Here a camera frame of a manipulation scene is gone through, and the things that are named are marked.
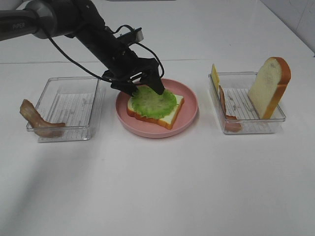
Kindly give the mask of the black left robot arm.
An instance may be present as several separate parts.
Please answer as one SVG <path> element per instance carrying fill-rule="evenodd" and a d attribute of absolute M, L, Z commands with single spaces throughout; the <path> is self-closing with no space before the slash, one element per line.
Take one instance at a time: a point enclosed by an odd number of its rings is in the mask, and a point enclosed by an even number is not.
<path fill-rule="evenodd" d="M 164 68 L 157 56 L 140 58 L 130 49 L 143 40 L 142 29 L 125 25 L 129 31 L 118 37 L 111 30 L 90 0 L 31 0 L 22 10 L 0 12 L 0 39 L 2 41 L 32 34 L 50 42 L 70 62 L 82 68 L 53 40 L 57 36 L 77 38 L 107 70 L 93 77 L 109 82 L 111 88 L 130 96 L 138 86 L 146 85 L 157 94 L 164 92 L 161 81 Z"/>

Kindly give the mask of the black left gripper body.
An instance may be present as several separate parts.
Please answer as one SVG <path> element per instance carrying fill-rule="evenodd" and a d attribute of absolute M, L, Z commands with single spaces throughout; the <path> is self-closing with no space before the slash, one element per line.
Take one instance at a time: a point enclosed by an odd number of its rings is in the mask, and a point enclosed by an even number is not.
<path fill-rule="evenodd" d="M 157 72 L 155 58 L 140 58 L 129 48 L 109 58 L 105 65 L 108 70 L 103 73 L 102 79 L 110 82 L 133 83 L 132 77 L 138 73 L 142 76 L 142 73 L 148 70 Z"/>

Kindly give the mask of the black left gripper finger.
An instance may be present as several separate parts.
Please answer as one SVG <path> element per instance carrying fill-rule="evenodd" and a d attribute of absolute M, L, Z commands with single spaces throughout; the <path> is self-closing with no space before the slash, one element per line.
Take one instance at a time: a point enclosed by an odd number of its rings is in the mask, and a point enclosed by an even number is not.
<path fill-rule="evenodd" d="M 119 90 L 129 96 L 133 96 L 137 92 L 137 86 L 129 82 L 112 82 L 111 88 Z"/>
<path fill-rule="evenodd" d="M 158 95 L 164 92 L 164 86 L 156 71 L 148 70 L 142 73 L 140 82 L 150 87 Z"/>

